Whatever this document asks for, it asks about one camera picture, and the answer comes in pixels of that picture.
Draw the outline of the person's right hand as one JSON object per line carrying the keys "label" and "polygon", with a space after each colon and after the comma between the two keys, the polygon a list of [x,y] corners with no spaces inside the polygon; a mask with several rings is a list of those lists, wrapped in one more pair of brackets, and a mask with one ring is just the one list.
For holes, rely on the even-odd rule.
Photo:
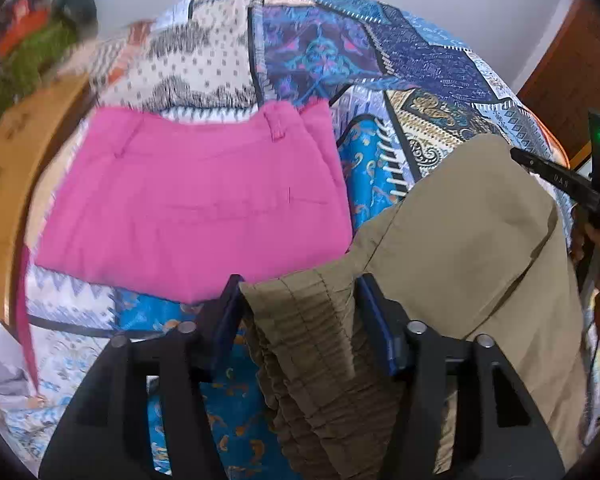
{"label": "person's right hand", "polygon": [[[595,249],[600,253],[600,230],[588,222],[586,210],[580,206],[574,206],[571,211],[571,245],[570,256],[573,263],[579,263],[584,257],[584,244],[592,242]],[[600,272],[596,278],[596,287],[600,289]]]}

